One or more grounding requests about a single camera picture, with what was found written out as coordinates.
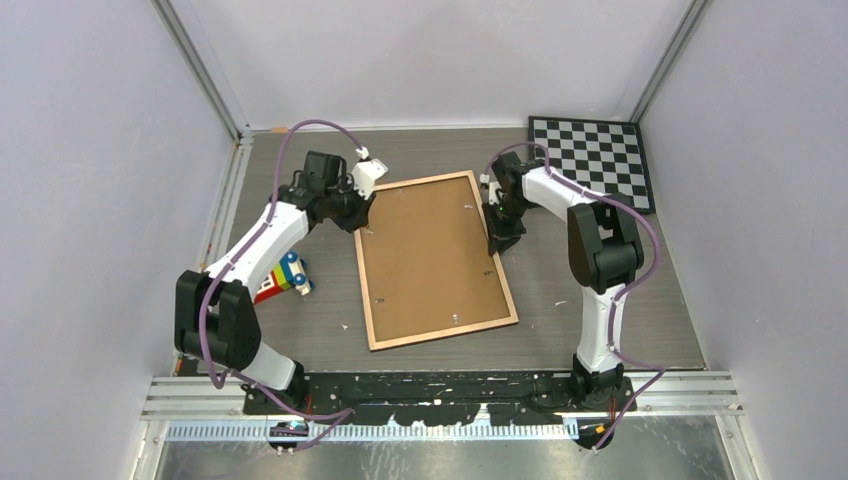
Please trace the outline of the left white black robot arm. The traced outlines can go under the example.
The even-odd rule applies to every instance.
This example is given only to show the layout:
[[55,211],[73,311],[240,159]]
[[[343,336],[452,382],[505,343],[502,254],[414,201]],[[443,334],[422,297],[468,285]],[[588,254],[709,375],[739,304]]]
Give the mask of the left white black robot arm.
[[303,366],[262,339],[254,298],[273,268],[316,225],[331,220],[352,233],[368,223],[376,183],[387,166],[358,150],[353,166],[310,151],[304,167],[277,188],[260,218],[222,258],[177,279],[176,349],[269,388],[280,412],[298,412],[307,398]]

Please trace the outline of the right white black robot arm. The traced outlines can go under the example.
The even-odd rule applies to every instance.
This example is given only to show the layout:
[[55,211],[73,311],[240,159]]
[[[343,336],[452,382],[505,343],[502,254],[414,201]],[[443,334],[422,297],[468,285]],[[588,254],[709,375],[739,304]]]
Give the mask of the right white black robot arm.
[[532,206],[566,224],[569,267],[582,289],[581,337],[566,388],[580,408],[598,409],[624,382],[619,340],[626,289],[644,263],[636,219],[623,196],[587,190],[513,151],[490,162],[480,185],[487,193],[482,210],[491,256],[521,239],[522,218]]

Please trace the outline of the colourful toy block truck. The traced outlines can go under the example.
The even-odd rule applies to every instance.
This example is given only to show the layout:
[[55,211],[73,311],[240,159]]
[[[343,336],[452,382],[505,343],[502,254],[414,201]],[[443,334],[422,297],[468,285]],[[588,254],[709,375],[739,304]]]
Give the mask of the colourful toy block truck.
[[288,251],[261,283],[253,302],[262,303],[282,292],[296,290],[300,295],[310,294],[315,288],[307,275],[307,262],[295,251]]

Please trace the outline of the black white checkerboard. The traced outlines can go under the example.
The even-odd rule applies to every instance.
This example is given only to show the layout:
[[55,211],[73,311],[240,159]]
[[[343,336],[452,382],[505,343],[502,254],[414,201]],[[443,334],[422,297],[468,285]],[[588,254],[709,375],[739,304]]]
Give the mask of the black white checkerboard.
[[548,149],[563,176],[602,194],[624,194],[640,213],[656,211],[638,124],[530,116],[528,140]]

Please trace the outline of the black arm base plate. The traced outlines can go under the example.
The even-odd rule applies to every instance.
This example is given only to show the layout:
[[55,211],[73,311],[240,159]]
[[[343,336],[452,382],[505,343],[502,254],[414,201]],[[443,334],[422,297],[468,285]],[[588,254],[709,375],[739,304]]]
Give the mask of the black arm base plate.
[[552,425],[565,413],[611,420],[637,408],[628,378],[578,397],[570,374],[556,371],[313,372],[275,400],[254,386],[243,390],[247,415],[277,415],[288,405],[330,424],[349,410],[343,422],[357,426],[466,426],[482,417],[494,426]]

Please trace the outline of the aluminium rail frame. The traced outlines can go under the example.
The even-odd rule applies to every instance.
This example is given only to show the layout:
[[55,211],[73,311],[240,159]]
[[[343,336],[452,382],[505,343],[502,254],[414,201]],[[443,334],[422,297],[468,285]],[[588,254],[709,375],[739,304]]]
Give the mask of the aluminium rail frame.
[[556,371],[309,376],[288,415],[238,381],[159,377],[133,479],[757,479],[731,376],[632,372],[577,406]]

